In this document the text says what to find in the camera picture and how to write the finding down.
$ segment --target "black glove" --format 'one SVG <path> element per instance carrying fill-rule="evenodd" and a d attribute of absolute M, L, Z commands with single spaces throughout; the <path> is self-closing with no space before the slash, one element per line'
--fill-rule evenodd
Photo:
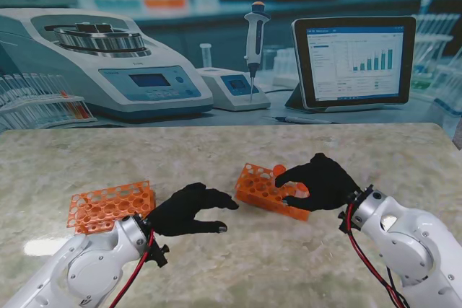
<path fill-rule="evenodd" d="M 239 205 L 226 193 L 217 189 L 206 189 L 202 183 L 194 183 L 170 196 L 147 219 L 154 232 L 164 236 L 226 232 L 227 226 L 221 221 L 194 220 L 201 209 L 214 207 L 238 209 Z"/>
<path fill-rule="evenodd" d="M 317 153 L 309 163 L 293 167 L 276 177 L 276 186 L 280 188 L 285 183 L 301 182 L 310 190 L 307 198 L 286 196 L 283 201 L 307 211 L 318 209 L 335 209 L 347 203 L 347 196 L 354 191 L 360 191 L 358 185 L 334 160 L 324 153 Z"/>

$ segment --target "orange cap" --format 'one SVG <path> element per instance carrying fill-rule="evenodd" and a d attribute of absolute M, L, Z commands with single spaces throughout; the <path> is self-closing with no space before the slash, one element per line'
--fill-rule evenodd
<path fill-rule="evenodd" d="M 282 175 L 284 172 L 286 172 L 286 167 L 284 165 L 276 165 L 273 168 L 273 174 L 275 177 Z"/>
<path fill-rule="evenodd" d="M 303 183 L 297 183 L 297 189 L 301 191 L 308 191 L 308 188 L 306 188 L 306 185 Z"/>

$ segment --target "electronic pipette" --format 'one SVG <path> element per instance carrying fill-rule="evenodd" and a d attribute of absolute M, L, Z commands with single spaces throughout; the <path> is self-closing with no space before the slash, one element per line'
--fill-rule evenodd
<path fill-rule="evenodd" d="M 261 61 L 263 26 L 271 19 L 271 16 L 265 13 L 265 4 L 261 1 L 256 1 L 252 4 L 252 12 L 246 14 L 244 18 L 248 20 L 247 54 L 245 59 L 250 73 L 250 102 L 252 102 L 253 80 Z"/>

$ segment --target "pen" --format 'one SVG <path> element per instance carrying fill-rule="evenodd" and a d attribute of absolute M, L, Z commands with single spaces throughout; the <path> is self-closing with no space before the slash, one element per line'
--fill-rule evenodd
<path fill-rule="evenodd" d="M 329 120 L 313 119 L 313 118 L 299 118 L 299 117 L 271 117 L 279 122 L 294 123 L 294 124 L 338 124 Z"/>

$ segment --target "display screen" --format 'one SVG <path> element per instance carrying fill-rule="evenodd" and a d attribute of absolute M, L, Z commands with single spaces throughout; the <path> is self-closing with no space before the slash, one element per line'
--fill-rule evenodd
<path fill-rule="evenodd" d="M 129 75 L 139 87 L 163 87 L 170 86 L 162 74 Z"/>
<path fill-rule="evenodd" d="M 244 82 L 240 79 L 235 79 L 234 81 L 230 81 L 231 87 L 234 89 L 242 89 L 245 88 Z"/>
<path fill-rule="evenodd" d="M 316 101 L 397 97 L 404 26 L 307 30 Z"/>

